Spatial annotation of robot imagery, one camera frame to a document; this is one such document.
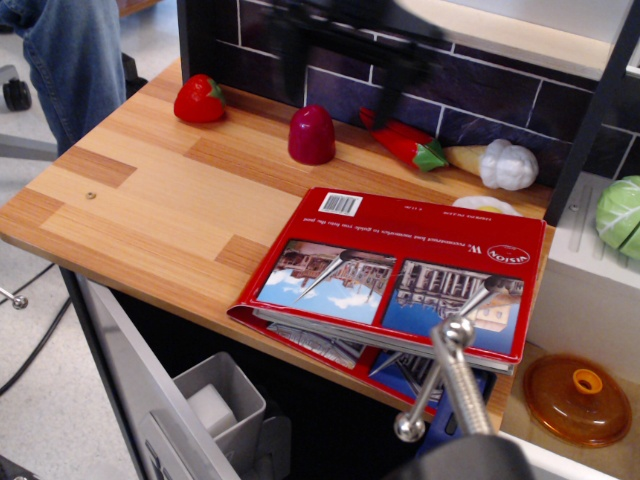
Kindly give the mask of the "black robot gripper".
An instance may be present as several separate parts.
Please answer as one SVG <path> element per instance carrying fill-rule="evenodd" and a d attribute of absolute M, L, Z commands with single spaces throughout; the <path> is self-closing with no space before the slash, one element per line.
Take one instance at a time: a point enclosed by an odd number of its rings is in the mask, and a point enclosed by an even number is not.
<path fill-rule="evenodd" d="M 428 67 L 426 46 L 445 40 L 440 27 L 397 1 L 275 1 L 268 19 L 274 49 L 290 70 L 307 66 L 314 49 L 386 69 L 375 131 Z"/>

